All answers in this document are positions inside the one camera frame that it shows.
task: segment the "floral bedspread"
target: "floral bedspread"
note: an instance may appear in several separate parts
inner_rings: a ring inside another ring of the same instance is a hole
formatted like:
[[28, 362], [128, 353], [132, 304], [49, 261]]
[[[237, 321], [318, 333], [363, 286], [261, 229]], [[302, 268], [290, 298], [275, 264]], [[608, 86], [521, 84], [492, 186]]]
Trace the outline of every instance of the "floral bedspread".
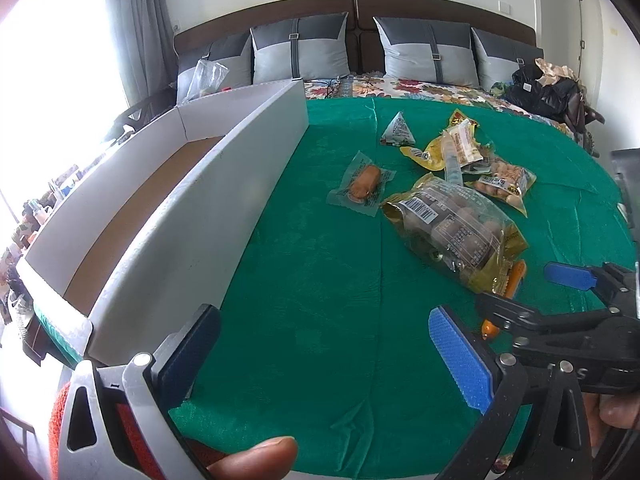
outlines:
[[573, 139], [574, 134], [564, 123], [530, 114], [508, 101], [494, 97], [482, 90], [463, 86], [437, 85], [409, 79], [374, 77], [369, 75], [347, 76], [340, 79], [319, 79], [305, 82], [307, 99], [333, 97], [391, 97], [423, 99], [457, 105], [489, 108], [497, 112], [521, 115], [539, 123], [549, 124]]

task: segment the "gray and white pillow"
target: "gray and white pillow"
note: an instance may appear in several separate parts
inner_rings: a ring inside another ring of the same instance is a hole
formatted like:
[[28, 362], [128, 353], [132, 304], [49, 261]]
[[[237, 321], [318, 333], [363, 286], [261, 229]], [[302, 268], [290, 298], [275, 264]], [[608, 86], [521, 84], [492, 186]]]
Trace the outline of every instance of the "gray and white pillow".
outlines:
[[347, 13], [341, 12], [252, 27], [254, 83], [349, 75], [344, 43], [346, 23]]
[[251, 37], [246, 31], [220, 38], [178, 56], [178, 102], [187, 95], [199, 59], [217, 61], [229, 69], [221, 88], [251, 84]]
[[489, 91], [496, 83], [511, 83], [511, 74], [544, 57], [541, 48], [472, 27], [480, 86]]
[[373, 18], [391, 77], [439, 84], [478, 86], [468, 23]]

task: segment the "wall outlet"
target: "wall outlet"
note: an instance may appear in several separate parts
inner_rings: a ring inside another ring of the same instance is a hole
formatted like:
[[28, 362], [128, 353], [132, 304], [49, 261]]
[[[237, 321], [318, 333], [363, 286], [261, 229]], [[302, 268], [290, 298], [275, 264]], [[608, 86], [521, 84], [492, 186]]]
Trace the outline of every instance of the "wall outlet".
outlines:
[[505, 14], [511, 15], [511, 6], [507, 2], [498, 1], [498, 10]]

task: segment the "black bag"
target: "black bag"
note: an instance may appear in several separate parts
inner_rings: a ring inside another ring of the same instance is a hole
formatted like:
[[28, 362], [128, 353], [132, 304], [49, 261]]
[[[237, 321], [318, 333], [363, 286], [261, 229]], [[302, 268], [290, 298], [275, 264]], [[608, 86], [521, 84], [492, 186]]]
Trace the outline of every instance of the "black bag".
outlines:
[[504, 98], [531, 114], [550, 119], [561, 117], [571, 95], [579, 92], [578, 85], [572, 79], [562, 78], [556, 84], [542, 86], [536, 81], [540, 77], [542, 70], [534, 64], [516, 70], [511, 76], [513, 86], [507, 88]]

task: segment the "green tablecloth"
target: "green tablecloth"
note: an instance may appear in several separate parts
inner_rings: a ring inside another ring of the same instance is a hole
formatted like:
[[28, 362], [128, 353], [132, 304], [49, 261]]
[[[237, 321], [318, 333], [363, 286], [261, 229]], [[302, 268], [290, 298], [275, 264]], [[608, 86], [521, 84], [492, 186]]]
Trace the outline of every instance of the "green tablecloth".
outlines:
[[[427, 318], [448, 303], [476, 328], [473, 295], [421, 263], [382, 214], [325, 199], [358, 150], [397, 171], [386, 194], [409, 189], [424, 170], [380, 146], [381, 132], [402, 110], [421, 148], [455, 108], [379, 98], [308, 102], [309, 129], [226, 294], [220, 340], [191, 399], [172, 413], [185, 435], [235, 452], [291, 434], [300, 444], [296, 470], [350, 478], [428, 474], [447, 463], [479, 413], [432, 345]], [[530, 244], [519, 300], [547, 313], [600, 307], [590, 292], [545, 282], [542, 267], [633, 265], [614, 182], [546, 124], [460, 108], [480, 123], [479, 140], [538, 176], [525, 197], [529, 218], [500, 204]]]

